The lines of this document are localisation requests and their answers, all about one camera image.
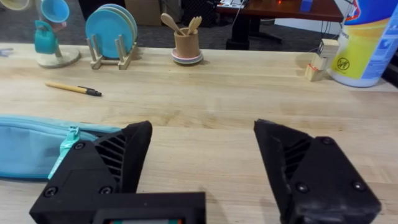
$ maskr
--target blue label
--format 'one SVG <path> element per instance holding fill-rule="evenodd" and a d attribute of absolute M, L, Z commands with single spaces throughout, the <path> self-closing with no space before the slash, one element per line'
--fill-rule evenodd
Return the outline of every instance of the blue label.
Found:
<path fill-rule="evenodd" d="M 362 74 L 362 79 L 379 78 L 385 71 L 398 48 L 398 7 L 374 50 L 372 57 Z"/>
<path fill-rule="evenodd" d="M 359 25 L 388 19 L 397 6 L 397 0 L 354 0 L 345 25 Z"/>

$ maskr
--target light blue fabric bag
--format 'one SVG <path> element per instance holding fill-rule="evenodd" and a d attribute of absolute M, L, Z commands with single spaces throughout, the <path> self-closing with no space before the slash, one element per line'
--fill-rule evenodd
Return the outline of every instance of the light blue fabric bag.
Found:
<path fill-rule="evenodd" d="M 32 116 L 0 115 L 0 177 L 46 179 L 67 136 L 94 141 L 120 128 Z"/>

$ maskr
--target dark table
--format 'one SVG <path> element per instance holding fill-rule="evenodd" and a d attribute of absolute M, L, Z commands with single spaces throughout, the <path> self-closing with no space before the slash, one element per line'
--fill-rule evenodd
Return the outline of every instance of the dark table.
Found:
<path fill-rule="evenodd" d="M 309 12 L 300 11 L 302 0 L 249 0 L 240 10 L 232 28 L 232 38 L 226 42 L 226 49 L 248 50 L 249 35 L 265 37 L 278 42 L 282 40 L 270 34 L 259 32 L 262 18 L 294 18 L 318 21 L 342 22 L 344 16 L 334 0 L 313 0 Z M 238 9 L 217 7 L 217 12 L 235 16 Z"/>

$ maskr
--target pen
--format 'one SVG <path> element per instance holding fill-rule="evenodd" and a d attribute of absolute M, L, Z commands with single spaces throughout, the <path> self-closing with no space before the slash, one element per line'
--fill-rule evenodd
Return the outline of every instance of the pen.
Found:
<path fill-rule="evenodd" d="M 70 85 L 64 85 L 64 84 L 55 83 L 55 82 L 45 82 L 44 84 L 46 86 L 60 88 L 63 90 L 74 91 L 77 93 L 87 94 L 87 95 L 91 95 L 91 96 L 102 96 L 102 93 L 96 91 L 95 89 L 87 88 L 87 87 L 83 87 L 83 86 L 70 86 Z"/>

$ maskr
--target table leg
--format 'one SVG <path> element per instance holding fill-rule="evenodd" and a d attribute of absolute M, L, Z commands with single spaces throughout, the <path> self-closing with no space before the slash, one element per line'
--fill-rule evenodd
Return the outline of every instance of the table leg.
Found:
<path fill-rule="evenodd" d="M 232 27 L 232 38 L 226 41 L 227 50 L 249 50 L 250 17 L 239 15 Z"/>
<path fill-rule="evenodd" d="M 272 35 L 272 34 L 260 32 L 260 18 L 258 18 L 258 17 L 252 17 L 250 19 L 249 36 L 259 37 L 259 38 L 263 38 L 263 39 L 267 39 L 267 40 L 273 40 L 273 41 L 276 41 L 278 44 L 282 43 L 282 38 Z"/>

